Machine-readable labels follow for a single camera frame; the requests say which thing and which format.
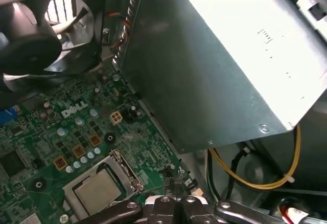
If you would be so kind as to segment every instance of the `label sticker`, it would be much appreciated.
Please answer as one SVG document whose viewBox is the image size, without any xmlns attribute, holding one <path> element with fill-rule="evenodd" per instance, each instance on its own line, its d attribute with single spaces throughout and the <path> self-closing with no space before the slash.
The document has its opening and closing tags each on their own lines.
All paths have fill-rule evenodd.
<svg viewBox="0 0 327 224">
<path fill-rule="evenodd" d="M 39 217 L 35 213 L 21 221 L 19 224 L 41 224 Z"/>
</svg>

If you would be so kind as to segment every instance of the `wire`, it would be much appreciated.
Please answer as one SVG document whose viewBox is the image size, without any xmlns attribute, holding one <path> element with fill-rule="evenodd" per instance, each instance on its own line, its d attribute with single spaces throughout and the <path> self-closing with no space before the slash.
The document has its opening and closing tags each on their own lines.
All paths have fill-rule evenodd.
<svg viewBox="0 0 327 224">
<path fill-rule="evenodd" d="M 230 169 L 231 169 L 232 172 L 236 173 L 237 167 L 239 165 L 239 162 L 240 162 L 241 158 L 243 156 L 246 156 L 246 155 L 247 155 L 247 153 L 244 150 L 241 150 L 236 154 L 235 158 L 231 161 Z M 228 190 L 227 190 L 227 194 L 226 194 L 226 200 L 229 200 L 230 197 L 231 197 L 231 193 L 232 193 L 233 188 L 234 188 L 234 183 L 235 183 L 235 180 L 230 175 L 229 178 L 228 178 L 228 187 L 227 187 Z"/>
<path fill-rule="evenodd" d="M 244 179 L 240 178 L 238 175 L 236 175 L 233 171 L 231 171 L 231 169 L 229 169 L 229 167 L 223 162 L 223 160 L 220 158 L 220 156 L 218 155 L 218 153 L 214 150 L 214 149 L 210 149 L 210 152 L 212 154 L 212 156 L 215 158 L 215 160 L 224 168 L 224 170 L 230 175 L 232 176 L 236 181 L 254 188 L 254 189 L 258 189 L 258 190 L 272 190 L 272 189 L 276 189 L 280 186 L 282 186 L 283 184 L 285 184 L 289 179 L 289 177 L 291 177 L 297 167 L 298 161 L 299 161 L 299 157 L 300 157 L 300 150 L 301 150 L 301 132 L 300 132 L 300 126 L 297 125 L 296 127 L 296 139 L 295 139 L 295 149 L 294 149 L 294 156 L 293 156 L 293 162 L 292 165 L 289 169 L 289 171 L 287 172 L 286 175 L 284 175 L 280 180 L 278 180 L 277 182 L 273 182 L 273 183 L 269 183 L 269 184 L 252 184 L 250 182 L 245 181 Z"/>
<path fill-rule="evenodd" d="M 206 180 L 207 180 L 209 189 L 211 190 L 211 193 L 215 198 L 215 201 L 221 200 L 221 196 L 220 196 L 220 194 L 218 193 L 218 191 L 217 191 L 217 189 L 215 187 L 215 183 L 214 183 L 214 179 L 213 179 L 213 159 L 212 159 L 212 155 L 210 154 L 209 151 L 207 153 Z"/>
<path fill-rule="evenodd" d="M 109 44 L 106 44 L 106 43 L 102 43 L 102 45 L 108 46 L 109 48 L 118 48 L 121 45 L 123 45 L 126 42 L 128 42 L 129 36 L 130 36 L 131 25 L 125 19 L 125 17 L 123 15 L 121 15 L 119 12 L 108 12 L 108 13 L 105 13 L 105 17 L 118 17 L 118 18 L 120 18 L 123 21 L 124 26 L 126 27 L 126 31 L 125 31 L 125 34 L 121 37 L 121 39 L 118 42 L 116 42 L 116 43 L 114 43 L 112 45 L 109 45 Z"/>
</svg>

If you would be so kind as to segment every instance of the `black fan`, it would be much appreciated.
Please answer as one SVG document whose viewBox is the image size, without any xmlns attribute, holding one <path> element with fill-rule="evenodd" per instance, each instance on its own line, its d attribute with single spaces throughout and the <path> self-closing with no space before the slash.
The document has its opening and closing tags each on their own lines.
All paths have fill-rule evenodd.
<svg viewBox="0 0 327 224">
<path fill-rule="evenodd" d="M 100 63 L 103 0 L 74 0 L 76 16 L 64 23 L 45 19 L 50 1 L 0 6 L 0 109 Z"/>
</svg>

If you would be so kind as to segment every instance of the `motherboard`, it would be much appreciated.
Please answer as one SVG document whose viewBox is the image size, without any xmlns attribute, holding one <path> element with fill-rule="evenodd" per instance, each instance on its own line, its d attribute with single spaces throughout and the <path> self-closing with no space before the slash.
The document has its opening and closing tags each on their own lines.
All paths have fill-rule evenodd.
<svg viewBox="0 0 327 224">
<path fill-rule="evenodd" d="M 75 223 L 119 201 L 162 194 L 184 170 L 113 67 L 6 110 L 0 223 Z"/>
</svg>

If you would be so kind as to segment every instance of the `blue connector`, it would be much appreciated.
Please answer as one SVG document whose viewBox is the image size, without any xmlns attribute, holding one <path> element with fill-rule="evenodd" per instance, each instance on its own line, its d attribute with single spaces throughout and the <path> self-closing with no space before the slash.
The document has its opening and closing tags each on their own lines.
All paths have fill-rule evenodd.
<svg viewBox="0 0 327 224">
<path fill-rule="evenodd" d="M 17 118 L 18 114 L 16 112 L 16 109 L 14 107 L 0 110 L 0 126 L 4 123 L 7 123 L 15 118 Z"/>
</svg>

